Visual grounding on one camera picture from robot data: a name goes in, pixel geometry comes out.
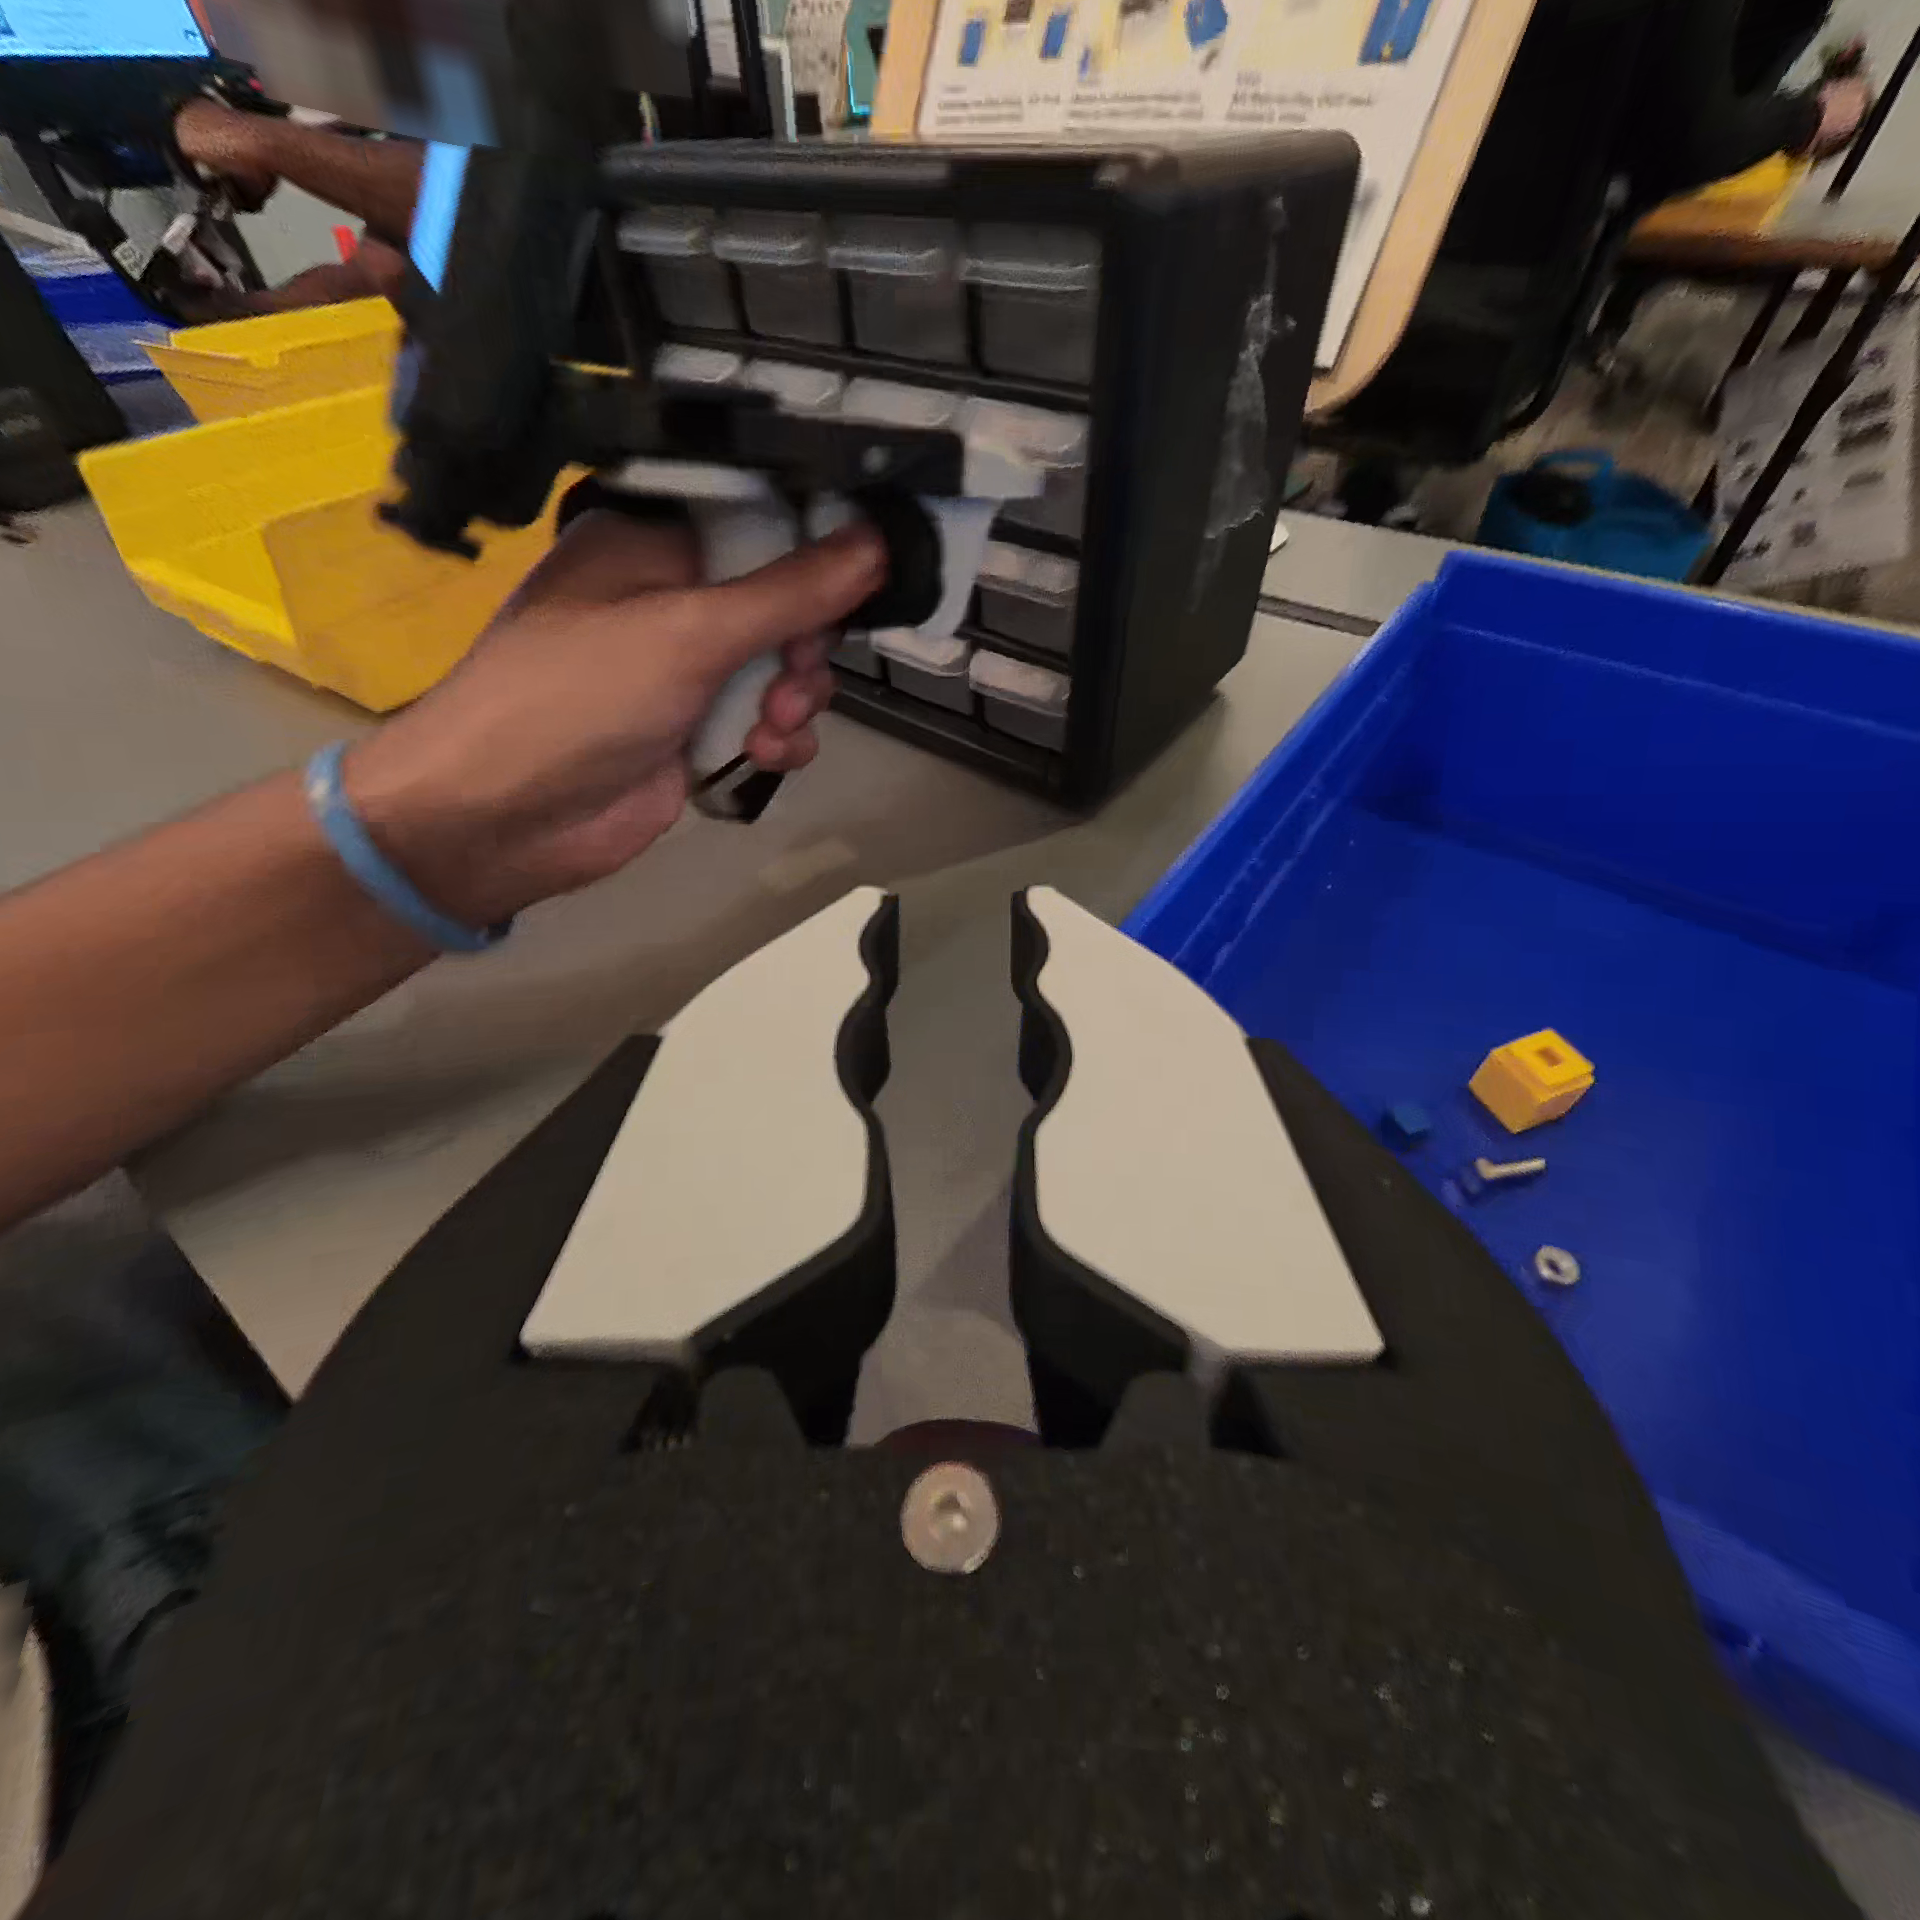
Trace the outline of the printed paper sheet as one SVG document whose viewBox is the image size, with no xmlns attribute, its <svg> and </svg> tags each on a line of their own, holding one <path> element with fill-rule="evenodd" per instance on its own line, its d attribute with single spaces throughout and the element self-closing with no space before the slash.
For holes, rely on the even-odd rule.
<svg viewBox="0 0 1920 1920">
<path fill-rule="evenodd" d="M 1716 538 L 1739 519 L 1855 315 L 1800 347 L 1766 347 L 1726 378 L 1716 426 Z M 1729 555 L 1733 592 L 1905 562 L 1916 459 L 1916 297 L 1897 297 L 1859 347 L 1847 385 L 1807 432 Z"/>
</svg>

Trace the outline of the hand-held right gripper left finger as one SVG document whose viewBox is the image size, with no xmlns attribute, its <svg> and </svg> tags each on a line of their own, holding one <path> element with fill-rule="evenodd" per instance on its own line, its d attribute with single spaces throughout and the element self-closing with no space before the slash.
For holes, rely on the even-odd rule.
<svg viewBox="0 0 1920 1920">
<path fill-rule="evenodd" d="M 848 888 L 668 1021 L 522 1319 L 527 1361 L 757 1367 L 812 1444 L 845 1442 L 897 1300 L 897 982 L 900 898 Z"/>
</svg>

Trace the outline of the small orange cube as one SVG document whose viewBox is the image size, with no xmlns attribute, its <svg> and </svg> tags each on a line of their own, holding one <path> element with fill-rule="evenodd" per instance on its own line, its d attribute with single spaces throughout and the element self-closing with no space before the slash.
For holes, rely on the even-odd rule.
<svg viewBox="0 0 1920 1920">
<path fill-rule="evenodd" d="M 1491 1046 L 1469 1076 L 1473 1101 L 1510 1135 L 1567 1116 L 1592 1088 L 1594 1061 L 1551 1027 Z"/>
</svg>

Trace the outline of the yellow plastic bin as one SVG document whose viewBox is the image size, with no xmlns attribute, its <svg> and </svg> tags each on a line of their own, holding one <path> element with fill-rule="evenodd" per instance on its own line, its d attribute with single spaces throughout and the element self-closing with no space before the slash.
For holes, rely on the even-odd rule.
<svg viewBox="0 0 1920 1920">
<path fill-rule="evenodd" d="M 1708 182 L 1685 197 L 1650 208 L 1630 231 L 1632 248 L 1689 238 L 1766 235 L 1794 200 L 1812 163 L 1769 153 L 1757 167 Z"/>
<path fill-rule="evenodd" d="M 364 385 L 93 449 L 75 466 L 158 611 L 384 713 L 468 655 L 583 480 L 562 466 L 542 521 L 477 530 L 477 558 L 458 558 L 377 519 L 392 452 L 384 388 Z"/>
<path fill-rule="evenodd" d="M 144 354 L 195 426 L 216 426 L 351 388 L 384 388 L 396 342 L 396 310 L 384 297 L 368 297 L 175 328 L 144 342 Z"/>
</svg>

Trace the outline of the tan wooden board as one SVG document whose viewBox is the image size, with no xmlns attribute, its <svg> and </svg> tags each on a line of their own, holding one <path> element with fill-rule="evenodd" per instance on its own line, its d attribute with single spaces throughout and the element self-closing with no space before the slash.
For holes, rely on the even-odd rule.
<svg viewBox="0 0 1920 1920">
<path fill-rule="evenodd" d="M 925 50 L 943 2 L 892 2 L 867 132 L 914 139 Z M 1385 132 L 1354 144 L 1358 185 L 1342 227 L 1331 297 L 1314 354 L 1304 415 L 1323 422 L 1351 400 L 1398 347 L 1460 200 L 1480 139 L 1510 78 L 1533 2 L 1473 2 L 1452 64 L 1413 139 Z M 947 139 L 947 144 L 1068 144 L 1068 139 Z"/>
</svg>

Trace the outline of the black equipment case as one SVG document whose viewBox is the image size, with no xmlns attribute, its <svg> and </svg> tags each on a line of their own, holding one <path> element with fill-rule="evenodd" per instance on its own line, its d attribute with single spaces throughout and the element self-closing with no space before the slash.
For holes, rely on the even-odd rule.
<svg viewBox="0 0 1920 1920">
<path fill-rule="evenodd" d="M 128 415 L 3 248 L 3 521 L 86 493 L 81 455 L 128 439 Z"/>
</svg>

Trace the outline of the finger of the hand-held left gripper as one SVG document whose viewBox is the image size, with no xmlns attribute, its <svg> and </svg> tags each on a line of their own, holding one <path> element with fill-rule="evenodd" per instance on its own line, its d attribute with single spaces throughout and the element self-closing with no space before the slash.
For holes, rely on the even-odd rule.
<svg viewBox="0 0 1920 1920">
<path fill-rule="evenodd" d="M 966 405 L 961 498 L 1085 500 L 1089 415 L 1044 405 Z"/>
</svg>

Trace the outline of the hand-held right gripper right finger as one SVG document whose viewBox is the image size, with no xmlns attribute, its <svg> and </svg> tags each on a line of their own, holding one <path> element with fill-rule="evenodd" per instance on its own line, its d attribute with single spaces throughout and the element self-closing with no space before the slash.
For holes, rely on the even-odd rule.
<svg viewBox="0 0 1920 1920">
<path fill-rule="evenodd" d="M 1384 1330 L 1246 1031 L 1059 888 L 1012 898 L 1012 1318 L 1044 1444 L 1169 1403 L 1274 1444 L 1283 1393 L 1373 1381 Z"/>
</svg>

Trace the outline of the black drawer cabinet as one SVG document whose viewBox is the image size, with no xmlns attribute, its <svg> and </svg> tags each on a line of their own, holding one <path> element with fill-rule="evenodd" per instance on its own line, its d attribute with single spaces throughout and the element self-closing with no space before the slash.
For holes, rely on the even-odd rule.
<svg viewBox="0 0 1920 1920">
<path fill-rule="evenodd" d="M 1095 238 L 1066 753 L 897 713 L 836 674 L 835 705 L 933 757 L 1089 808 L 1151 763 L 1246 649 L 1358 185 L 1342 132 L 1104 144 L 617 146 L 641 203 L 907 213 Z"/>
</svg>

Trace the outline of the monitor screen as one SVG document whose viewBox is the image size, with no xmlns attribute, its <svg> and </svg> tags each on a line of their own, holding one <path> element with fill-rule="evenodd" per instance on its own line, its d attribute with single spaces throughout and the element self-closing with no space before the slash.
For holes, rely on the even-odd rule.
<svg viewBox="0 0 1920 1920">
<path fill-rule="evenodd" d="M 205 63 L 193 2 L 3 2 L 3 63 Z"/>
</svg>

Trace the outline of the blue plastic bin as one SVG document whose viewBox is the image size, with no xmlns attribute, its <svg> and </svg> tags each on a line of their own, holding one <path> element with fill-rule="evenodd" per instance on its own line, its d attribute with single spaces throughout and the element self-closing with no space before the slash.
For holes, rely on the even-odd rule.
<svg viewBox="0 0 1920 1920">
<path fill-rule="evenodd" d="M 1124 931 L 1367 1130 L 1433 1111 L 1406 1171 L 1606 1404 L 1733 1683 L 1913 1809 L 1916 636 L 1452 553 Z M 1510 1135 L 1469 1076 L 1536 1027 L 1594 1088 Z"/>
</svg>

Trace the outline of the person's left forearm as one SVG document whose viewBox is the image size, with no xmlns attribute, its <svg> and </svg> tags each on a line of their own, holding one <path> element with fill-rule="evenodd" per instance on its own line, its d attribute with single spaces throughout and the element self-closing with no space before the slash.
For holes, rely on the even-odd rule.
<svg viewBox="0 0 1920 1920">
<path fill-rule="evenodd" d="M 3 895 L 3 1228 L 420 972 L 279 773 Z"/>
</svg>

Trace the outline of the person's dark jeans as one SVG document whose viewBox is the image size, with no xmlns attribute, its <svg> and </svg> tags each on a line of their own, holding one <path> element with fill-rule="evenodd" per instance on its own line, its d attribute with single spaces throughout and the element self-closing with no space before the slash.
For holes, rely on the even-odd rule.
<svg viewBox="0 0 1920 1920">
<path fill-rule="evenodd" d="M 3 1232 L 3 1909 L 60 1855 L 280 1413 L 123 1173 Z"/>
</svg>

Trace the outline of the person's left hand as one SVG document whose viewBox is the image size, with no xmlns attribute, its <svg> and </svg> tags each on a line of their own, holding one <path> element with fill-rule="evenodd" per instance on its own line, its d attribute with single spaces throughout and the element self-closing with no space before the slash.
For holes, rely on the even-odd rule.
<svg viewBox="0 0 1920 1920">
<path fill-rule="evenodd" d="M 697 782 L 692 741 L 745 667 L 773 667 L 745 763 L 802 767 L 835 690 L 830 636 L 881 584 L 863 524 L 708 584 L 687 530 L 583 515 L 468 660 L 344 753 L 344 798 L 420 898 L 498 927 L 675 828 Z"/>
</svg>

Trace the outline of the blue bag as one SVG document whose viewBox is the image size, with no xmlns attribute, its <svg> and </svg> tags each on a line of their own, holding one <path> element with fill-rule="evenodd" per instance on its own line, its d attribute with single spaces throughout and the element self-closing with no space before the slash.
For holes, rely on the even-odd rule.
<svg viewBox="0 0 1920 1920">
<path fill-rule="evenodd" d="M 1652 584 L 1685 584 L 1716 546 L 1708 519 L 1603 449 L 1558 449 L 1497 475 L 1473 539 Z"/>
</svg>

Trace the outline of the blue wristband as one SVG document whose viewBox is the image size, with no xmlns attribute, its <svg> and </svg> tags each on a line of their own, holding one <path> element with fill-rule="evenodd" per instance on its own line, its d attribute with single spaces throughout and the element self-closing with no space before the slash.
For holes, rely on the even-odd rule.
<svg viewBox="0 0 1920 1920">
<path fill-rule="evenodd" d="M 369 837 L 348 798 L 348 741 L 319 745 L 301 767 L 301 798 L 348 879 L 433 954 L 481 954 L 513 934 L 513 919 L 463 923 L 438 913 Z"/>
</svg>

